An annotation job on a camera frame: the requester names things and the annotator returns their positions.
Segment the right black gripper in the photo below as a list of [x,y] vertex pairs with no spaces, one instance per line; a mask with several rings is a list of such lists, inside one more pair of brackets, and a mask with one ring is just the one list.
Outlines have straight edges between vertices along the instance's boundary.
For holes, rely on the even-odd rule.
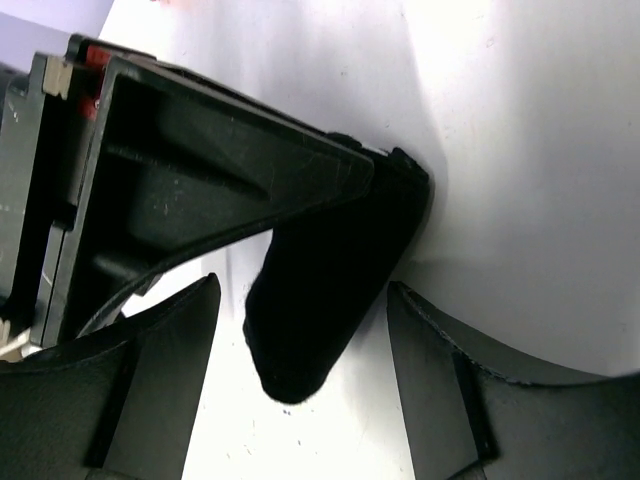
[[108,58],[74,34],[27,72],[1,67],[2,346],[99,328],[153,277],[371,182],[370,158],[316,129],[175,66]]

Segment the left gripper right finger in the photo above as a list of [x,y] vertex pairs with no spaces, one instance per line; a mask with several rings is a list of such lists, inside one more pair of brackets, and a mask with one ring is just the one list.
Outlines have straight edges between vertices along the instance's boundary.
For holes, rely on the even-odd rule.
[[390,284],[387,320],[419,479],[635,479],[639,377],[522,353]]

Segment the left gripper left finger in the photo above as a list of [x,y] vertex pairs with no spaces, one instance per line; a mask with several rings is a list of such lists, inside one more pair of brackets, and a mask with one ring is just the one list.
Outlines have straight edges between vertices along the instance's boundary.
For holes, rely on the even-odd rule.
[[180,478],[219,303],[207,276],[131,318],[3,362],[2,477]]

